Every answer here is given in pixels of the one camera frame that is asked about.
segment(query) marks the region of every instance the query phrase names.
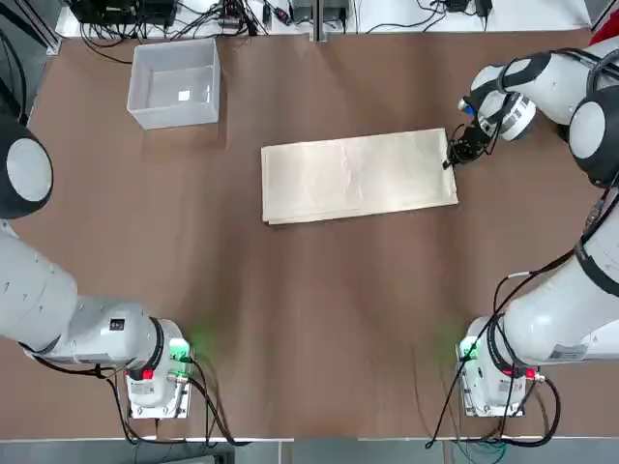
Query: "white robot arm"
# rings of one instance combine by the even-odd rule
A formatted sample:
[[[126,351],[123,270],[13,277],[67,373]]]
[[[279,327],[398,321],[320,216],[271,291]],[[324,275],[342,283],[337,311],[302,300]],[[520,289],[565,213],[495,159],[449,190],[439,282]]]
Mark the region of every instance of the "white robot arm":
[[[445,167],[475,160],[493,137],[518,138],[537,106],[559,125],[575,162],[590,181],[610,191],[619,172],[616,60],[619,39],[610,39],[584,50],[536,53],[507,66],[484,68],[459,106],[471,112],[475,121],[460,140],[453,141]],[[467,415],[503,417],[506,411],[519,411],[524,377],[512,382],[512,366],[619,359],[616,202],[611,202],[604,222],[594,225],[594,233],[586,243],[576,245],[574,255],[556,274],[513,300],[504,317],[491,324],[476,344],[474,359],[463,367]],[[488,318],[479,318],[470,326],[459,344],[462,358],[486,322]]]
[[[0,218],[19,218],[49,199],[51,161],[17,122],[0,118],[0,133]],[[134,417],[187,415],[189,386],[173,377],[186,374],[190,351],[174,323],[148,317],[138,303],[78,296],[74,279],[3,219],[0,257],[0,335],[40,360],[125,370]]]

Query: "floor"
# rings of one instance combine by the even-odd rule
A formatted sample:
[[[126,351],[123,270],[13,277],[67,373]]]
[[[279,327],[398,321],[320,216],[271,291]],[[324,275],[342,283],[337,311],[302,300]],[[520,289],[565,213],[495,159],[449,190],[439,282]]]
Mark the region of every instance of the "floor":
[[[58,1],[31,1],[39,13],[50,23],[55,21],[60,9]],[[591,16],[596,17],[605,3],[606,0],[588,0]],[[27,57],[23,65],[27,78],[28,108],[30,109],[43,77],[45,50],[14,28],[12,24],[8,24],[2,17],[0,17],[0,28],[10,37],[20,56]],[[8,78],[9,66],[4,55],[0,56],[0,76],[6,78],[7,82],[10,81]],[[226,447],[220,447],[220,450],[230,451]],[[0,462],[5,464],[22,462],[32,464],[76,464],[82,462],[123,464],[138,462],[146,464],[185,459],[196,456],[199,452],[199,445],[173,448],[143,446],[136,449],[120,440],[0,443]],[[616,440],[553,440],[541,449],[508,449],[502,462],[505,464],[612,462],[618,452],[619,442]],[[431,450],[426,450],[424,442],[420,441],[359,442],[345,439],[325,439],[283,444],[282,450],[280,450],[278,443],[255,444],[238,449],[234,454],[233,461],[237,464],[280,464],[280,462],[294,462],[294,464],[371,464],[378,462],[385,464],[408,464],[412,462],[489,464],[496,460],[494,456],[483,455],[471,449],[469,454],[470,461],[458,448],[451,444],[448,444],[445,450],[440,444]]]
[[[316,439],[295,443],[258,443],[237,449],[227,456],[234,464],[492,464],[496,456],[475,453],[471,460],[452,444],[446,455],[437,444],[426,450],[421,441],[363,442],[354,439]],[[41,442],[0,444],[0,462],[17,464],[155,464],[194,457],[198,445],[189,447],[145,446],[136,449],[122,441]],[[219,447],[224,454],[231,450]],[[619,451],[617,440],[554,440],[540,449],[508,449],[503,464],[562,462],[614,462]],[[200,461],[204,464],[213,460]]]

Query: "plastic bin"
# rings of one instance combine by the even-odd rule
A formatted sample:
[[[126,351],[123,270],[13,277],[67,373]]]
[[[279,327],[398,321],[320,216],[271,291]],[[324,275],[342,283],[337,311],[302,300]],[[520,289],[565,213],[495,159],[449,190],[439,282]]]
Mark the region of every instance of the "plastic bin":
[[[146,130],[216,123],[220,81],[215,39],[140,45],[127,109]]]

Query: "brown table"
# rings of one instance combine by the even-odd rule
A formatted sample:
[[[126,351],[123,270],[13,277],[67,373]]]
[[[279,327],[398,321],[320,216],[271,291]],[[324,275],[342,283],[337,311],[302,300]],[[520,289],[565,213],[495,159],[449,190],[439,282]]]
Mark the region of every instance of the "brown table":
[[[425,437],[455,344],[489,313],[497,280],[570,247],[597,192],[540,119],[526,139],[457,170],[457,207],[271,227],[260,148],[451,130],[467,119],[456,104],[482,66],[588,37],[221,40],[220,123],[149,132],[126,110],[130,67],[65,42],[32,118],[55,191],[14,226],[82,294],[140,300],[176,321],[212,360],[236,436]],[[132,45],[111,51],[130,58]],[[0,367],[1,438],[122,435],[104,383],[47,371],[7,340]],[[619,434],[617,370],[546,371],[562,394],[560,435]],[[195,399],[191,418],[163,423],[163,435],[203,434]],[[543,433],[538,406],[527,410],[509,433]],[[468,420],[459,433],[492,426]],[[441,436],[454,434],[446,418]]]

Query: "beige towel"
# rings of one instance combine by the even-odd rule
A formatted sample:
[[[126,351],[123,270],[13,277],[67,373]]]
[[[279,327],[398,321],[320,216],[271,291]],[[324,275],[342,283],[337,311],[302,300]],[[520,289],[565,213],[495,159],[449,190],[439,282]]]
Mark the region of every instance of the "beige towel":
[[[443,129],[262,149],[262,219],[271,224],[457,203]]]

